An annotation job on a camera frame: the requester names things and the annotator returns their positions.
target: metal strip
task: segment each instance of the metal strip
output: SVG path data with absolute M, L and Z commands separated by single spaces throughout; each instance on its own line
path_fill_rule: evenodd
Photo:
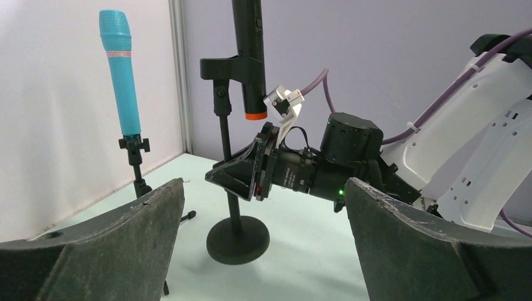
M 184 1 L 169 0 L 172 39 L 174 44 L 174 62 L 178 89 L 179 117 L 181 121 L 181 138 L 185 153 L 193 153 L 192 120 L 189 105 L 188 78 L 186 72 L 186 55 L 184 40 Z

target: round black base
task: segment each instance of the round black base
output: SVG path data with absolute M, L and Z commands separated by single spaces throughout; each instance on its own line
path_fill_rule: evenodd
M 207 252 L 226 265 L 242 265 L 259 258 L 270 245 L 266 225 L 251 216 L 241 216 L 242 232 L 233 234 L 230 218 L 220 221 L 207 236 Z

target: cable clip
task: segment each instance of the cable clip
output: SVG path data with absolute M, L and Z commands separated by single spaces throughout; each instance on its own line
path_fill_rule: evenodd
M 476 64 L 469 64 L 469 65 L 467 66 L 467 69 L 468 69 L 468 70 L 469 70 L 469 69 L 473 69 L 473 70 L 475 70 L 476 73 L 479 73 L 480 71 L 482 71 L 482 69 L 484 69 L 484 67 L 479 67 L 479 66 L 477 66 Z
M 414 131 L 414 134 L 417 134 L 421 129 L 417 128 L 413 123 L 411 123 L 410 121 L 407 122 L 407 127 L 409 127 L 410 129 L 412 129 Z

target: blue microphone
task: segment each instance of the blue microphone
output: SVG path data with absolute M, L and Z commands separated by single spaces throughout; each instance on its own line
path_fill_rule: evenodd
M 122 11 L 100 12 L 100 37 L 109 59 L 122 135 L 139 135 L 141 121 L 131 65 L 131 33 Z

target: microphone holder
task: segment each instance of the microphone holder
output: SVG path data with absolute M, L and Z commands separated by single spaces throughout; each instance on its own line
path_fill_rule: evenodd
M 122 139 L 118 140 L 118 143 L 120 149 L 127 150 L 129 165 L 133 167 L 133 171 L 135 172 L 135 181 L 133 181 L 133 186 L 135 187 L 137 199 L 139 199 L 141 196 L 153 190 L 146 184 L 146 180 L 142 178 L 141 172 L 141 150 L 144 149 L 144 152 L 150 151 L 149 139 L 142 139 L 141 135 L 138 134 L 133 136 L 124 136 Z M 192 210 L 186 216 L 183 216 L 179 222 L 181 223 L 183 221 L 193 219 L 195 216 L 196 212 Z M 170 290 L 168 289 L 168 284 L 166 281 L 164 281 L 163 292 L 165 296 L 170 294 Z
M 249 57 L 202 59 L 201 78 L 213 80 L 214 112 L 220 118 L 223 159 L 231 159 L 228 116 L 231 114 L 229 81 L 243 84 L 260 78 L 257 74 L 262 64 Z M 259 219 L 240 216 L 238 197 L 227 192 L 230 217 L 223 219 L 207 236 L 207 252 L 216 261 L 226 265 L 241 265 L 251 262 L 266 252 L 270 244 L 268 228 Z

